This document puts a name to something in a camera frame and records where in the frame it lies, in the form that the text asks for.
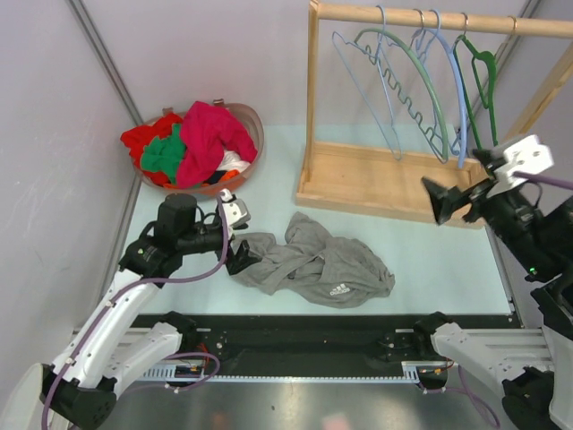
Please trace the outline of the light blue wire hanger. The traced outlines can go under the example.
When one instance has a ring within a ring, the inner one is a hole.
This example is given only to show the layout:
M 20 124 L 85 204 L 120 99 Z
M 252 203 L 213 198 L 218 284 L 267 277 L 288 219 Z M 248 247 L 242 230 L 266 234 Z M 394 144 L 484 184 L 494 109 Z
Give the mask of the light blue wire hanger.
M 378 5 L 378 9 L 381 12 L 382 17 L 382 27 L 381 33 L 377 31 L 376 28 L 372 29 L 365 29 L 366 32 L 373 32 L 375 34 L 375 44 L 374 47 L 371 45 L 364 45 L 360 43 L 361 37 L 363 36 L 362 32 L 359 32 L 353 40 L 345 38 L 342 34 L 338 31 L 333 31 L 331 35 L 331 42 L 333 47 L 336 49 L 340 60 L 342 61 L 344 67 L 346 68 L 347 72 L 350 75 L 356 89 L 359 91 L 363 102 L 368 107 L 375 124 L 377 125 L 379 131 L 381 132 L 383 142 L 387 145 L 387 149 L 390 151 L 390 154 L 396 161 L 402 160 L 403 157 L 403 149 L 400 141 L 400 137 L 398 134 L 398 130 L 396 128 L 396 118 L 393 103 L 391 101 L 389 95 L 389 85 L 385 81 L 384 77 L 384 65 L 388 64 L 386 52 L 383 48 L 383 43 L 386 38 L 384 33 L 385 30 L 385 17 L 384 17 L 384 8 L 381 5 Z M 384 98 L 386 100 L 387 110 L 389 113 L 389 122 L 383 123 L 381 121 L 380 112 L 376 108 L 379 105 L 379 102 L 374 103 L 372 101 L 372 97 L 374 93 L 372 91 L 367 91 L 366 86 L 362 84 L 358 74 L 355 72 L 355 68 L 353 67 L 353 63 L 348 59 L 346 52 L 350 52 L 350 49 L 353 49 L 356 52 L 359 52 L 364 58 L 367 59 L 369 64 L 372 66 L 372 69 L 376 71 L 378 74 L 378 79 L 381 84 L 381 89 L 383 91 Z

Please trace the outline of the grey t shirt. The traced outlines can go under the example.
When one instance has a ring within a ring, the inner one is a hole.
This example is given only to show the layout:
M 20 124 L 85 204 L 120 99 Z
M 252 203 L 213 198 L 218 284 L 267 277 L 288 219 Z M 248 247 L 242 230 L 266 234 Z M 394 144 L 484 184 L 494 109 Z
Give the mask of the grey t shirt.
M 262 260 L 231 277 L 269 296 L 290 290 L 310 303 L 345 309 L 388 297 L 396 285 L 395 275 L 365 243 L 333 236 L 300 211 L 289 221 L 283 245 L 270 233 L 236 240 L 234 248 L 247 240 Z

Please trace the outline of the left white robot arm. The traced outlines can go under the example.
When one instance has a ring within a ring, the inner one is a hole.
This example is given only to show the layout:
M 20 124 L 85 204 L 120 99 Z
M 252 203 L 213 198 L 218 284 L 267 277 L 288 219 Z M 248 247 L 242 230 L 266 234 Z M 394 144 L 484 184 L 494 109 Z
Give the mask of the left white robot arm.
M 117 348 L 141 309 L 166 284 L 177 283 L 173 275 L 184 257 L 213 252 L 218 262 L 200 275 L 182 278 L 183 284 L 204 280 L 237 261 L 234 233 L 246 228 L 251 215 L 227 189 L 216 201 L 208 222 L 193 195 L 168 195 L 157 217 L 127 246 L 96 309 L 67 348 L 42 367 L 41 428 L 50 427 L 50 415 L 79 429 L 99 428 L 127 388 L 163 360 L 198 358 L 220 368 L 217 357 L 199 349 L 196 323 L 174 311 L 128 348 Z

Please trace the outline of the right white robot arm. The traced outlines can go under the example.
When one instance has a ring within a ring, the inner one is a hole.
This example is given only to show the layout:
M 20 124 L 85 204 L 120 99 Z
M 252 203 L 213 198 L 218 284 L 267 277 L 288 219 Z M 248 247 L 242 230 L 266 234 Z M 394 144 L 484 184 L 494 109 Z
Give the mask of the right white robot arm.
M 531 358 L 522 362 L 469 335 L 455 320 L 435 312 L 414 327 L 413 348 L 423 359 L 438 355 L 451 359 L 460 370 L 500 396 L 501 406 L 518 429 L 572 427 L 572 201 L 548 214 L 521 192 L 572 184 L 545 176 L 553 164 L 545 146 L 538 150 L 476 150 L 487 178 L 466 190 L 446 188 L 428 177 L 422 183 L 429 194 L 438 224 L 454 211 L 469 209 L 464 221 L 483 219 L 490 230 L 526 271 L 526 281 L 542 316 L 541 332 L 551 364 L 543 370 Z

